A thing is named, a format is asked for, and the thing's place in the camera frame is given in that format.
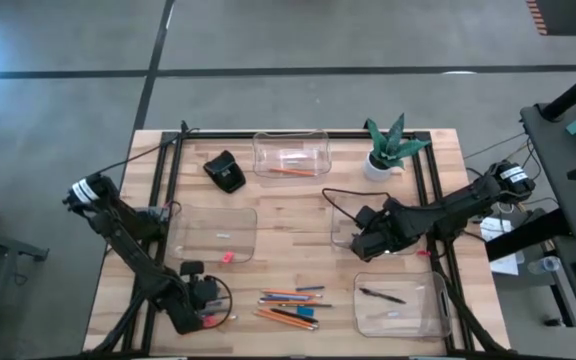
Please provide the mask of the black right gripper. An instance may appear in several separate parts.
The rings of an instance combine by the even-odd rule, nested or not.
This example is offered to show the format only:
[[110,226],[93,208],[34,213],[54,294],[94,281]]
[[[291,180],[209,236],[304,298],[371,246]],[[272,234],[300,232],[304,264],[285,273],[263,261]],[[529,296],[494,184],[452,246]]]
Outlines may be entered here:
[[[392,197],[383,202],[381,210],[368,205],[360,208],[355,216],[360,232],[353,235],[350,249],[361,260],[372,261],[382,255],[392,255],[391,250],[403,250],[412,245],[412,239],[403,235],[394,220],[395,210],[401,210],[401,203]],[[383,251],[375,252],[370,257],[370,250]]]

